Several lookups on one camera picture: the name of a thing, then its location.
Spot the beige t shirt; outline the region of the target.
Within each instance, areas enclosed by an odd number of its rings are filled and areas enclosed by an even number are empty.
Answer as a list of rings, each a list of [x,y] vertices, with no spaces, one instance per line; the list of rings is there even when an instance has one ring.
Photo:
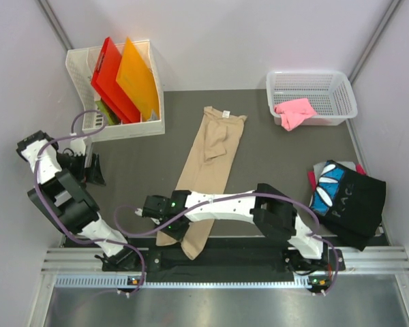
[[[204,107],[202,122],[175,190],[223,194],[247,116]],[[213,219],[190,224],[181,241],[184,254],[195,260],[203,251],[214,224]],[[168,246],[178,241],[157,232],[156,245]]]

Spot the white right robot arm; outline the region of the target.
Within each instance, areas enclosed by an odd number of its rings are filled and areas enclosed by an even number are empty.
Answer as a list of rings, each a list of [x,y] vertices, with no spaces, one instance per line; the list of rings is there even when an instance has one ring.
[[[330,259],[322,241],[300,218],[293,201],[265,183],[259,183],[253,191],[232,195],[176,190],[169,198],[147,196],[141,215],[180,242],[192,260],[204,249],[217,220],[256,226],[263,236],[297,249],[314,270]]]

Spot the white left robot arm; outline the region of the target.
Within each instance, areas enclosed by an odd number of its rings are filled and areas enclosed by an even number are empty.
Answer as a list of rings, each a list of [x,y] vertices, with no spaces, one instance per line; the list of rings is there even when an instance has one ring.
[[[37,131],[18,142],[16,152],[36,178],[35,187],[27,193],[30,201],[58,231],[81,236],[100,247],[104,271],[137,271],[142,267],[140,252],[129,247],[124,235],[103,220],[86,189],[88,183],[106,184],[90,138],[72,134],[69,147],[61,152],[57,141]]]

